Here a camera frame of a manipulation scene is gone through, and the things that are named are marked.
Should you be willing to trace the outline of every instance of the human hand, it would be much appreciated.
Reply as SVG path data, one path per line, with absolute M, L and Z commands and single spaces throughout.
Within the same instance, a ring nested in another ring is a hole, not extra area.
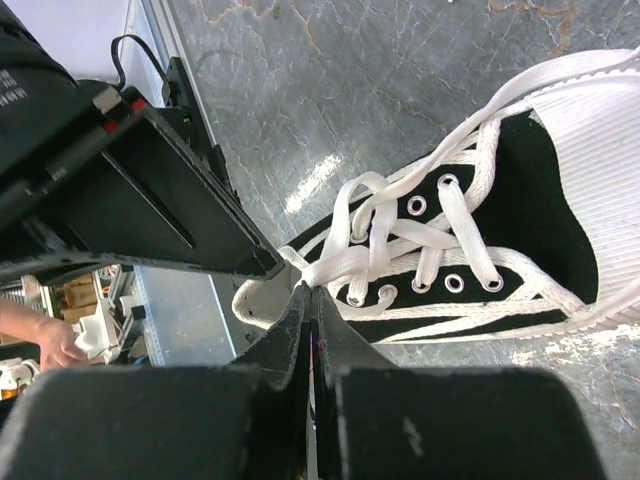
M 76 334 L 71 325 L 51 317 L 43 317 L 38 329 L 40 370 L 88 365 L 86 353 L 74 343 Z

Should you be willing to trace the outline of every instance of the black canvas sneaker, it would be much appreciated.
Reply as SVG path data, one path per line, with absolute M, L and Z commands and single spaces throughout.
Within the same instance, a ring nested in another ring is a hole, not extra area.
M 371 342 L 562 334 L 640 319 L 640 49 L 534 66 L 425 158 L 347 182 L 233 309 L 268 328 L 324 285 Z M 364 185 L 368 193 L 352 198 Z

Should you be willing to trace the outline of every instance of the marble floor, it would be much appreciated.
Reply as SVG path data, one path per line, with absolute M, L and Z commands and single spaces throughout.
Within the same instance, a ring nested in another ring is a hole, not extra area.
M 547 58 L 630 48 L 636 0 L 172 2 L 243 206 L 276 245 L 348 179 L 432 150 Z M 640 478 L 640 328 L 544 340 L 383 346 L 406 366 L 534 365 L 570 387 L 612 479 Z

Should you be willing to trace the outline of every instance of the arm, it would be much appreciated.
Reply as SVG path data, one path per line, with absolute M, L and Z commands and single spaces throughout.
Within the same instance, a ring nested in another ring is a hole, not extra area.
M 75 344 L 71 325 L 0 298 L 0 333 L 40 345 L 40 368 L 87 364 L 87 356 Z

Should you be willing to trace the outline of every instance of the black cable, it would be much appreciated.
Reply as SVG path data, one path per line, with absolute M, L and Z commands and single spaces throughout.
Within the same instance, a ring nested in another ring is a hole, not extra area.
M 162 69 L 160 62 L 158 61 L 156 56 L 153 54 L 153 51 L 151 50 L 151 48 L 149 48 L 149 45 L 147 45 L 144 42 L 144 40 L 142 40 L 140 37 L 138 37 L 137 35 L 133 35 L 131 33 L 120 35 L 119 37 L 116 37 L 111 41 L 111 59 L 113 60 L 113 65 L 116 67 L 116 71 L 118 72 L 118 77 L 120 78 L 120 81 L 115 86 L 116 89 L 122 90 L 124 88 L 124 85 L 127 83 L 127 77 L 124 73 L 124 69 L 122 68 L 122 64 L 120 63 L 120 56 L 118 54 L 118 44 L 127 37 L 132 40 L 135 40 L 136 43 L 142 47 L 142 50 L 144 50 L 144 53 L 147 54 L 147 57 L 149 58 L 149 60 L 151 60 L 151 63 L 153 63 L 153 66 L 158 72 L 158 75 L 160 75 L 162 82 L 165 84 L 166 88 L 170 90 L 171 82 L 169 80 L 169 77 L 167 77 L 167 74 Z

